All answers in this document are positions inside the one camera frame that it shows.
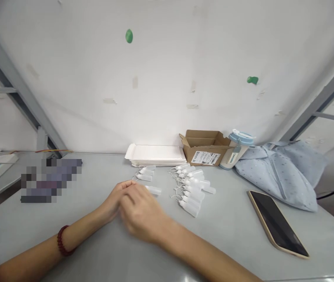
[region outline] forearm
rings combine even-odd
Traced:
[[[174,221],[163,233],[158,245],[210,281],[261,281],[225,253]]]
[[[73,223],[62,234],[65,249],[71,251],[78,247],[103,225],[97,211]],[[39,281],[62,258],[54,235],[0,265],[0,281]]]

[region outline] phone screen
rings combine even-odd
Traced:
[[[265,194],[250,191],[275,243],[294,253],[309,257],[300,240],[282,215],[274,200]]]

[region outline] phone case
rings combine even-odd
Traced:
[[[256,202],[254,201],[254,198],[253,198],[251,192],[253,192],[253,193],[259,193],[259,194],[263,194],[263,195],[266,195],[266,196],[268,196],[268,197],[270,197],[270,196],[267,195],[267,194],[264,194],[264,193],[257,192],[257,191],[248,191],[248,192],[247,192],[248,195],[249,195],[250,201],[252,202],[253,207],[254,207],[254,209],[256,210],[256,213],[257,213],[257,215],[258,215],[258,218],[260,219],[260,222],[261,222],[261,224],[262,224],[262,226],[263,226],[263,228],[264,228],[264,230],[265,230],[265,232],[266,232],[266,235],[267,235],[267,237],[269,238],[270,242],[273,244],[273,246],[274,246],[275,248],[277,248],[278,250],[280,250],[280,251],[284,251],[284,252],[286,252],[286,253],[295,255],[295,256],[297,256],[297,257],[299,257],[299,258],[302,258],[302,259],[309,259],[309,257],[306,257],[306,256],[304,256],[304,255],[302,255],[302,254],[299,254],[299,253],[295,253],[295,252],[293,252],[293,251],[291,251],[291,250],[289,250],[289,249],[285,249],[285,248],[279,246],[279,245],[275,242],[275,240],[274,240],[274,238],[273,238],[273,236],[272,236],[272,234],[271,234],[271,232],[270,232],[270,230],[269,230],[269,228],[268,228],[268,226],[267,226],[267,224],[266,224],[264,218],[262,217],[261,211],[259,210],[259,208],[258,208]],[[282,211],[279,209],[279,207],[278,207],[278,205],[276,204],[276,202],[274,201],[274,199],[273,199],[273,198],[271,198],[271,199],[273,200],[273,202],[274,202],[275,205],[277,206],[277,208],[278,208],[278,210],[280,211],[280,213],[283,215]],[[285,219],[285,221],[288,223],[289,227],[291,227],[291,225],[289,224],[289,222],[287,221],[287,219],[286,219],[285,217],[284,217],[284,219]],[[300,243],[301,243],[301,240],[300,240],[300,238],[297,236],[296,232],[293,231],[293,233],[296,235],[297,239],[299,239],[299,241],[300,241]]]

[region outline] cardboard box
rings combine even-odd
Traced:
[[[209,130],[187,130],[180,138],[186,161],[193,166],[218,166],[231,142],[220,131]]]

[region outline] plastic bottle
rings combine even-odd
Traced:
[[[144,170],[156,170],[156,165],[152,165],[152,166],[145,166],[142,169]]]
[[[184,191],[184,195],[194,199],[195,201],[199,202],[199,204],[201,204],[203,199],[205,198],[205,193],[203,193],[202,191],[199,192]]]
[[[201,209],[201,204],[199,202],[197,202],[196,200],[192,199],[192,198],[189,198],[187,196],[183,196],[182,197],[182,200],[187,203],[187,204],[190,204],[192,206],[194,206],[196,209]]]
[[[183,183],[189,186],[198,186],[201,189],[204,187],[210,187],[210,181],[208,180],[199,180],[199,179],[192,179],[192,180],[184,180]]]
[[[182,208],[184,210],[186,210],[188,213],[190,213],[192,216],[197,217],[199,209],[195,208],[195,206],[192,206],[191,204],[188,204],[184,201],[179,201],[180,206],[182,206]]]
[[[189,177],[197,177],[203,175],[203,170],[195,170],[187,174]]]
[[[147,190],[150,191],[151,194],[159,196],[162,193],[162,190],[154,186],[145,186],[145,187],[147,188]]]
[[[145,174],[145,175],[151,175],[151,176],[154,175],[154,171],[153,170],[146,170],[146,169],[143,169],[143,168],[139,171],[139,173],[140,174]]]
[[[188,180],[194,180],[194,179],[198,179],[198,180],[204,180],[205,176],[204,175],[198,175],[195,177],[189,177]]]
[[[145,181],[151,181],[152,180],[152,176],[151,175],[137,174],[136,177],[138,179],[145,180]]]
[[[184,187],[184,189],[186,190],[186,191],[189,191],[189,192],[191,192],[191,190],[193,189],[193,190],[197,190],[197,191],[201,191],[201,188],[199,188],[199,187],[197,187],[197,186],[188,186],[188,185],[185,185],[185,186],[183,186]]]
[[[211,193],[211,194],[215,194],[217,192],[217,190],[213,187],[203,187],[202,190]]]
[[[249,146],[254,144],[254,139],[250,134],[240,132],[236,129],[232,130],[232,133],[228,136],[231,140],[229,146],[231,147],[226,151],[221,160],[219,166],[225,170],[230,170],[241,159],[242,155],[246,152]]]
[[[184,168],[183,170],[178,170],[176,171],[178,174],[187,174],[189,172],[192,172],[193,170],[195,170],[195,166],[189,166],[188,168]]]
[[[185,168],[188,168],[190,166],[190,163],[184,163],[184,164],[181,164],[179,166],[175,166],[174,168],[177,169],[177,170],[183,170]]]

